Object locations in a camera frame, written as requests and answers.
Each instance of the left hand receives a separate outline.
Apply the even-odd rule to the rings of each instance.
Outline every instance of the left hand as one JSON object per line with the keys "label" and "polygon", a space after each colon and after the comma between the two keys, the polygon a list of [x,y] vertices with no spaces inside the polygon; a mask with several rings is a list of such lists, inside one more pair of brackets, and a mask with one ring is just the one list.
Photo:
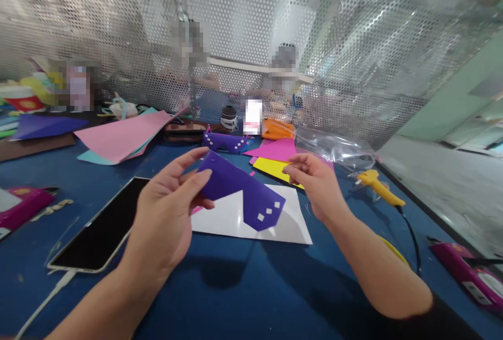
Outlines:
{"label": "left hand", "polygon": [[133,277],[135,283],[154,283],[160,289],[189,249],[192,209],[215,207],[213,201],[199,194],[210,179],[211,170],[182,175],[207,152],[207,147],[201,147],[178,157],[142,189],[118,268]]}

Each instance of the hand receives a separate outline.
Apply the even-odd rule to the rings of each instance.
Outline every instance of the hand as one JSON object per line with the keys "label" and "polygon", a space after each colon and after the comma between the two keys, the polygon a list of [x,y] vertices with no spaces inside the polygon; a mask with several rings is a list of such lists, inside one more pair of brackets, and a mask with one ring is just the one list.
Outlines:
{"label": "hand", "polygon": [[290,176],[290,184],[304,186],[314,215],[321,222],[327,225],[339,213],[350,213],[333,169],[309,153],[296,154],[290,162],[283,173]]}
{"label": "hand", "polygon": [[133,276],[135,283],[155,283],[160,289],[189,249],[192,209],[215,207],[213,201],[199,194],[210,179],[211,170],[182,175],[207,151],[207,147],[201,147],[178,157],[142,189],[119,265],[119,269]]}

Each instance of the perforated metal panel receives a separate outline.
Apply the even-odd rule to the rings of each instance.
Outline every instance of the perforated metal panel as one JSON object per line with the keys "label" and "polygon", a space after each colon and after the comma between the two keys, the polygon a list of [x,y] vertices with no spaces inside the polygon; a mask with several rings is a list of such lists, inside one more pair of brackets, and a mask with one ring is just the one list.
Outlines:
{"label": "perforated metal panel", "polygon": [[502,26],[461,0],[341,0],[319,33],[308,126],[382,146]]}
{"label": "perforated metal panel", "polygon": [[[379,148],[502,19],[461,0],[0,0],[0,75],[29,75],[36,55],[101,60],[107,90],[128,101],[217,119],[241,95],[259,95],[267,116]],[[314,84],[175,66],[180,20],[199,22],[209,52],[224,59],[272,65],[289,45]]]}

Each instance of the green wall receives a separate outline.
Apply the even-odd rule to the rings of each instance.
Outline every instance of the green wall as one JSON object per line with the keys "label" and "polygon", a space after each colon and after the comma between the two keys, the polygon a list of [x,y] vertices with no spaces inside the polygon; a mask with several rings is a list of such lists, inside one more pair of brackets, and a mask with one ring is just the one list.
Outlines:
{"label": "green wall", "polygon": [[404,136],[440,140],[489,100],[468,95],[503,61],[503,31],[462,67],[400,130]]}
{"label": "green wall", "polygon": [[398,133],[428,141],[440,140],[463,120],[489,103],[488,99],[468,93],[501,67],[503,60],[503,32],[462,67],[433,97],[410,119]]}

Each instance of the white paper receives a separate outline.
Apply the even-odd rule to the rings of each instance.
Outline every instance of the white paper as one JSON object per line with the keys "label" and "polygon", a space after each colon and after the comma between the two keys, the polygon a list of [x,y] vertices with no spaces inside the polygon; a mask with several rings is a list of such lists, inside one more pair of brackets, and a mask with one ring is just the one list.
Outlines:
{"label": "white paper", "polygon": [[266,184],[286,200],[276,226],[258,232],[243,222],[243,192],[239,191],[215,201],[215,208],[201,209],[192,215],[192,230],[237,238],[277,240],[313,244],[305,225],[295,188]]}
{"label": "white paper", "polygon": [[7,212],[21,201],[22,200],[18,196],[14,196],[13,194],[0,188],[0,213]]}

